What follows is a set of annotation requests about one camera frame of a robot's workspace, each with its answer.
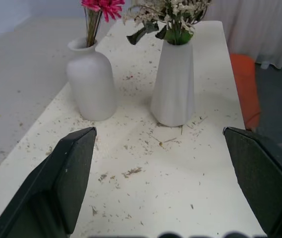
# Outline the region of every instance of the white curtain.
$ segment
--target white curtain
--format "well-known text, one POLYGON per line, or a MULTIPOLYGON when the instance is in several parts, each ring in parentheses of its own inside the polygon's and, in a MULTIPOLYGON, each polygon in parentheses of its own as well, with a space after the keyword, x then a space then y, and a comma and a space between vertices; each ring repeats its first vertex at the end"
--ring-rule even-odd
POLYGON ((213 0, 204 20, 222 21, 231 53, 282 67, 282 0, 213 0))

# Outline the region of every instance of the gray floor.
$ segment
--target gray floor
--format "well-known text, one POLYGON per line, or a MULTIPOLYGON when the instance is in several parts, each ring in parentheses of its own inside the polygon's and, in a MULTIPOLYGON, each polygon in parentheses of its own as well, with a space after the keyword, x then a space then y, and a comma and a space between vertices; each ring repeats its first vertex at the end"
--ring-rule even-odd
POLYGON ((262 110, 259 133, 282 143, 282 69, 256 65, 256 82, 262 110))

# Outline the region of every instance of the round white vase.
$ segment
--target round white vase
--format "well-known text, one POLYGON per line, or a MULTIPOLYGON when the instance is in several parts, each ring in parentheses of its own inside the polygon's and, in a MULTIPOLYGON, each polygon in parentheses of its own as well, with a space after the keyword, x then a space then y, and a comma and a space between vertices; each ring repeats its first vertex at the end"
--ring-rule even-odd
POLYGON ((77 53, 67 65, 67 76, 79 106, 87 120, 105 120, 117 107, 110 61, 95 50, 97 42, 86 47, 86 38, 76 39, 68 47, 77 53))
POLYGON ((194 71, 191 41, 175 46, 164 41, 151 111, 163 125, 186 124, 194 113, 194 71))

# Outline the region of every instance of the white floor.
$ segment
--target white floor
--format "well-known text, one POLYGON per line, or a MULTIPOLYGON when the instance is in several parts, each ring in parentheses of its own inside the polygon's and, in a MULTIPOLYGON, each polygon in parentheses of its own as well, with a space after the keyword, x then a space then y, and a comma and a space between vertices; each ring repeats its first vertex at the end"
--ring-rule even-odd
POLYGON ((83 18, 32 18, 0 36, 0 163, 67 82, 67 43, 84 35, 83 18))

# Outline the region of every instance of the white wall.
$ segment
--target white wall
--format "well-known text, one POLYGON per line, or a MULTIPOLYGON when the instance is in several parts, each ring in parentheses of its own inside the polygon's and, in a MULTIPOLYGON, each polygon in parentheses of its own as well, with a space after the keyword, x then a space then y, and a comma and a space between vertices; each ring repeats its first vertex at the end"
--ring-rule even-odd
MULTIPOLYGON (((40 0, 37 13, 43 16, 84 17, 81 0, 40 0)), ((125 0, 123 10, 131 6, 131 0, 125 0)))
POLYGON ((0 33, 12 30, 32 15, 30 1, 0 0, 0 33))
MULTIPOLYGON (((84 17, 81 0, 0 0, 0 34, 31 16, 84 17)), ((131 5, 126 0, 124 9, 131 5)))

